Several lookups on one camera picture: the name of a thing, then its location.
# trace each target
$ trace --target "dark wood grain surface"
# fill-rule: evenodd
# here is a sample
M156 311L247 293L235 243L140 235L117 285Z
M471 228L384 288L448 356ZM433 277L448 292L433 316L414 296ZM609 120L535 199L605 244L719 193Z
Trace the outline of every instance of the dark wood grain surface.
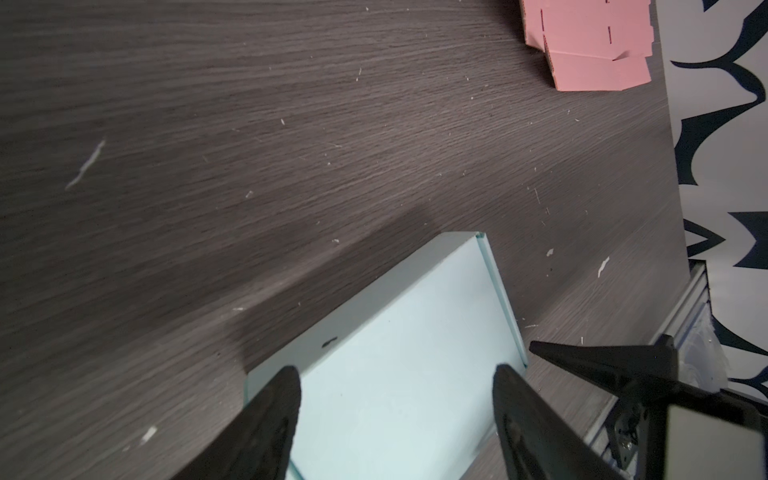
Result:
M561 93L516 1L3 10L3 478L169 478L441 231L488 233L526 339L645 342L686 283L658 44L650 84ZM606 402L528 381L577 432Z

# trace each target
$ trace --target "light blue box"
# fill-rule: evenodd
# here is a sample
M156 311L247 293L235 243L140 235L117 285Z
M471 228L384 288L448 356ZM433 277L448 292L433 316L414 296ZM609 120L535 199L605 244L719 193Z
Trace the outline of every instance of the light blue box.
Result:
M301 376L287 478L458 480L495 431L499 363L528 358L483 233L443 233L249 372Z

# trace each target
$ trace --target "white debris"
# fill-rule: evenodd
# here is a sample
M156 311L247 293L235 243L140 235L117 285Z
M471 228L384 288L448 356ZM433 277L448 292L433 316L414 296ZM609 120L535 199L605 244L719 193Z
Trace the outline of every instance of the white debris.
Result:
M143 445L143 444L149 442L149 439L151 439L154 436L155 433L157 433L157 427L152 425L147 430L147 433L145 433L144 436L141 437L141 443L139 445Z
M600 274L603 273L603 270L605 270L605 265L608 263L608 261L611 258L608 257L607 259L603 260L603 263L600 265L600 269L598 270L598 278L600 278Z
M85 161L82 167L80 167L80 171L78 172L77 177L72 179L71 182L67 184L66 187L64 187L64 190L69 190L70 188L74 187L78 184L80 180L82 180L83 175L85 175L85 171L89 168L91 168L91 165L96 163L96 159L98 158L99 154L101 153L101 149L104 145L107 144L107 139L105 138L102 140L99 145L96 145L96 150L94 150L94 153L91 154L91 156Z

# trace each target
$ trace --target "white scratch mark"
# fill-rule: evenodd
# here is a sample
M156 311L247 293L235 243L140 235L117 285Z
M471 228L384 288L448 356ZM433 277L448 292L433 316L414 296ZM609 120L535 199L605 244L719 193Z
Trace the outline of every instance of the white scratch mark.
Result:
M83 175L85 175L85 171L89 168L91 168L91 165L96 163L96 159L98 158L99 154L101 153L101 149L104 145L107 144L107 139L105 138L102 140L99 145L96 145L96 150L94 150L94 153L91 154L91 156L85 161L82 167L80 167L80 171L78 172L77 177L72 179L71 182L67 184L66 187L64 187L64 190L69 190L70 188L74 187L78 184L80 180L82 180Z
M600 274L603 273L603 270L605 270L605 265L608 263L608 261L611 258L608 257L607 259L603 260L603 263L600 265L600 269L598 270L598 278L600 278Z
M139 445L143 445L143 444L149 442L149 439L151 439L154 436L155 433L157 433L157 427L152 425L147 430L147 433L145 433L144 436L141 437L141 443Z

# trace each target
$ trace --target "pink cardboard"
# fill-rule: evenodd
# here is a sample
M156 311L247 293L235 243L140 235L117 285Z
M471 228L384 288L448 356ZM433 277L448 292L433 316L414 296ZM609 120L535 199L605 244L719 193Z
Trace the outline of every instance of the pink cardboard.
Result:
M525 43L547 54L560 91L650 81L650 0L521 0Z

